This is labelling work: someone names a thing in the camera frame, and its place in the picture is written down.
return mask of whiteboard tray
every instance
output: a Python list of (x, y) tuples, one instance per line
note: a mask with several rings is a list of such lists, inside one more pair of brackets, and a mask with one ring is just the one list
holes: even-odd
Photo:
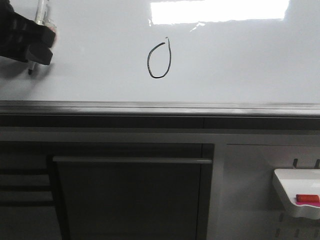
[(297, 194), (320, 194), (320, 169), (276, 169), (273, 185), (289, 215), (320, 219), (320, 207), (296, 204)]

